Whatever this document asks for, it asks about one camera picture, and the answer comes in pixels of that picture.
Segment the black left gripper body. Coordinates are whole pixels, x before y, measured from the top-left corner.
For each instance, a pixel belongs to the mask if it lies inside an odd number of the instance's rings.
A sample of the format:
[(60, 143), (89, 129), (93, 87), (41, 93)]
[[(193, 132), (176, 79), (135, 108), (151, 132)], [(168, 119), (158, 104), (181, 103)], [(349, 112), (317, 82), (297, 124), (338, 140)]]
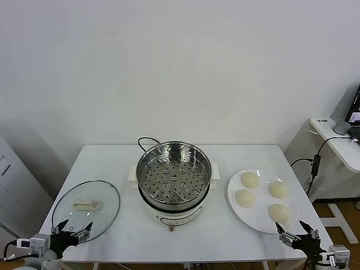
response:
[(68, 247), (77, 246), (78, 238), (71, 234), (68, 231), (53, 233), (50, 237), (50, 249), (56, 253), (63, 253)]

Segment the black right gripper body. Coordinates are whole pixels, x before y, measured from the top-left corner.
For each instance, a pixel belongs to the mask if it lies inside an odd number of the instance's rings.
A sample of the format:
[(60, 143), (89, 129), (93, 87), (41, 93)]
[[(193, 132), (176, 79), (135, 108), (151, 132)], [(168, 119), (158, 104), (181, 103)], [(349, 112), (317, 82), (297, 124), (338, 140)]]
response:
[(294, 240), (294, 250), (301, 250), (308, 258), (314, 258), (323, 252), (320, 244), (319, 236), (313, 238), (311, 235), (297, 235), (297, 239)]

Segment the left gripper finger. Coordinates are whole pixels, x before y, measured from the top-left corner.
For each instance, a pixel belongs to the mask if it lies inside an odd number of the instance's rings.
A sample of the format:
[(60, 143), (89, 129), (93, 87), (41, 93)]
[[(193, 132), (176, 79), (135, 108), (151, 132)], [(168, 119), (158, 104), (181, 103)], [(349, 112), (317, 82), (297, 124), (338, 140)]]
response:
[(84, 228), (75, 233), (75, 237), (77, 238), (78, 242), (86, 242), (90, 238), (92, 225), (93, 222), (90, 222)]
[(51, 233), (52, 233), (52, 234), (58, 234), (58, 233), (60, 233), (60, 232), (63, 230), (63, 228), (67, 225), (68, 221), (69, 221), (69, 220), (66, 219), (66, 220), (60, 222), (57, 226), (52, 226), (52, 228), (51, 228)]

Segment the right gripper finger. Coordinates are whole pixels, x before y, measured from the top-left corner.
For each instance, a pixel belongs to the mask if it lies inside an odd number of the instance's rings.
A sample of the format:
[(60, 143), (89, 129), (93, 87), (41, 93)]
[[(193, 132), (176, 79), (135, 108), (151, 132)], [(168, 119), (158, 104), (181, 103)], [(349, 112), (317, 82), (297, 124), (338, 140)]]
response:
[(279, 223), (275, 222), (275, 225), (279, 235), (279, 240), (283, 244), (292, 244), (293, 242), (298, 241), (297, 236), (293, 235), (290, 232), (286, 232)]
[(302, 228), (305, 230), (305, 232), (310, 235), (312, 239), (319, 239), (320, 234), (317, 229), (313, 229), (309, 224), (303, 222), (302, 220), (299, 221)]

